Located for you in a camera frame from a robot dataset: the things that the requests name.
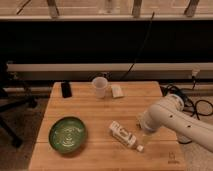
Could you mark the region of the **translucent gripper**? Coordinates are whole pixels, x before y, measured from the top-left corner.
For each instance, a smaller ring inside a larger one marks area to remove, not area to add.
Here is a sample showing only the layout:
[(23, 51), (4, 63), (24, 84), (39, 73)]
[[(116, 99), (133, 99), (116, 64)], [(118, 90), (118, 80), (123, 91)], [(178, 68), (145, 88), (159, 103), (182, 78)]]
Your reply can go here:
[(140, 136), (140, 142), (141, 142), (142, 146), (146, 146), (152, 139), (152, 134), (146, 133), (144, 131), (144, 128), (142, 127), (142, 121), (143, 121), (143, 116), (141, 114), (139, 114), (137, 116), (137, 126), (142, 133), (142, 135)]

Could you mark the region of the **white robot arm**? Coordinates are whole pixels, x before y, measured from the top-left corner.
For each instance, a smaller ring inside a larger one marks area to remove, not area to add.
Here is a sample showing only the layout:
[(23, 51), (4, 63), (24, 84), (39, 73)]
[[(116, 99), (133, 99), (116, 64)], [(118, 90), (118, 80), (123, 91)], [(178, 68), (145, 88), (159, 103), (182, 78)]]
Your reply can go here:
[(169, 94), (140, 113), (137, 117), (138, 123), (147, 135), (165, 126), (213, 153), (213, 125), (184, 114), (183, 108), (182, 98), (176, 94)]

